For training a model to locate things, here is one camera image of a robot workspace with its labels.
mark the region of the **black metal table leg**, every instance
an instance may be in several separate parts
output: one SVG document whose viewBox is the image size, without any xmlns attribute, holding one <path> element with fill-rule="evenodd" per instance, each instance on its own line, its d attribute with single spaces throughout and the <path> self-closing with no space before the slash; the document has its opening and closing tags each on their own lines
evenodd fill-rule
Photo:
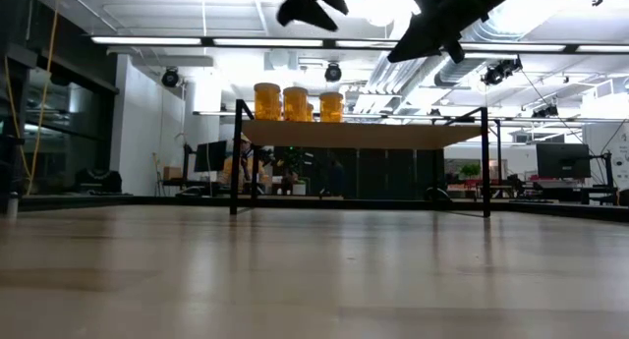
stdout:
<svg viewBox="0 0 629 339">
<path fill-rule="evenodd" d="M 487 108 L 481 108 L 481 137 L 483 152 L 483 217 L 491 216 L 491 190 L 489 178 L 489 120 Z"/>
<path fill-rule="evenodd" d="M 500 121 L 495 120 L 495 127 L 498 137 L 498 186 L 502 186 L 502 138 L 500 137 Z M 498 190 L 498 197 L 502 198 L 502 188 Z"/>
<path fill-rule="evenodd" d="M 252 144 L 254 150 L 254 168 L 252 171 L 252 207 L 256 207 L 257 200 L 257 175 L 259 172 L 259 147 Z"/>
<path fill-rule="evenodd" d="M 238 174 L 240 173 L 240 143 L 241 133 L 243 132 L 243 104 L 245 104 L 244 100 L 236 100 L 236 123 L 234 124 L 234 149 L 232 152 L 232 181 L 229 201 L 229 213 L 231 215 L 238 213 Z"/>
</svg>

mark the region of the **bottle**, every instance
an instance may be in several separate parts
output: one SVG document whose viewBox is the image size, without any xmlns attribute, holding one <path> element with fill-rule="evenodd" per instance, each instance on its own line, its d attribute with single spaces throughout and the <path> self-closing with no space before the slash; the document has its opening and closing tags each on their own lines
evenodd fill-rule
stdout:
<svg viewBox="0 0 629 339">
<path fill-rule="evenodd" d="M 284 89 L 284 120 L 289 122 L 308 121 L 308 91 L 301 87 Z"/>
<path fill-rule="evenodd" d="M 321 101 L 321 122 L 343 122 L 343 95 L 341 93 L 322 93 L 319 99 Z"/>
<path fill-rule="evenodd" d="M 308 104 L 308 107 L 306 109 L 306 121 L 307 122 L 313 122 L 313 111 L 315 110 L 315 107 L 311 104 Z"/>
<path fill-rule="evenodd" d="M 279 100 L 279 86 L 260 83 L 254 86 L 254 91 L 256 92 L 256 119 L 281 120 L 282 103 Z"/>
</svg>

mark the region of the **computer monitor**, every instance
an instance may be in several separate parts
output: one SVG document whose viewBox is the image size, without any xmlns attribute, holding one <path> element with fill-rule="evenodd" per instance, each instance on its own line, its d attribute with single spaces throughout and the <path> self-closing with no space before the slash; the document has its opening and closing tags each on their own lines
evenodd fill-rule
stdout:
<svg viewBox="0 0 629 339">
<path fill-rule="evenodd" d="M 195 172 L 222 171 L 225 166 L 227 141 L 202 143 L 197 146 Z"/>
<path fill-rule="evenodd" d="M 590 148 L 582 143 L 538 143 L 538 176 L 590 178 Z"/>
</svg>

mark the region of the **glass wall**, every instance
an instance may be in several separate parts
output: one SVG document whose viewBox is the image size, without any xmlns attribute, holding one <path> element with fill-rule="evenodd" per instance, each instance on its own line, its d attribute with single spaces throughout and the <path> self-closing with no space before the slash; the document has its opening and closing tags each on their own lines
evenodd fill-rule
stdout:
<svg viewBox="0 0 629 339">
<path fill-rule="evenodd" d="M 37 124 L 47 75 L 32 70 L 25 126 L 25 154 L 34 157 Z M 76 176 L 85 170 L 108 170 L 113 97 L 90 91 L 64 78 L 50 79 L 30 193 L 61 195 L 84 192 Z"/>
</svg>

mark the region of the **camera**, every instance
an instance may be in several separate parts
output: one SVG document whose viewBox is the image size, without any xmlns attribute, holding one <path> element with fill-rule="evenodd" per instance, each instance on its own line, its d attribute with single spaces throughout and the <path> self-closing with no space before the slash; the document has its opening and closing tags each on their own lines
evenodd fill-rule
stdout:
<svg viewBox="0 0 629 339">
<path fill-rule="evenodd" d="M 329 63 L 327 64 L 327 69 L 325 70 L 325 80 L 329 83 L 336 83 L 341 80 L 341 76 L 343 73 L 341 72 L 341 68 L 338 66 L 338 63 Z"/>
<path fill-rule="evenodd" d="M 166 68 L 166 73 L 161 78 L 161 83 L 170 88 L 179 87 L 184 81 L 178 74 L 179 69 L 175 67 Z"/>
</svg>

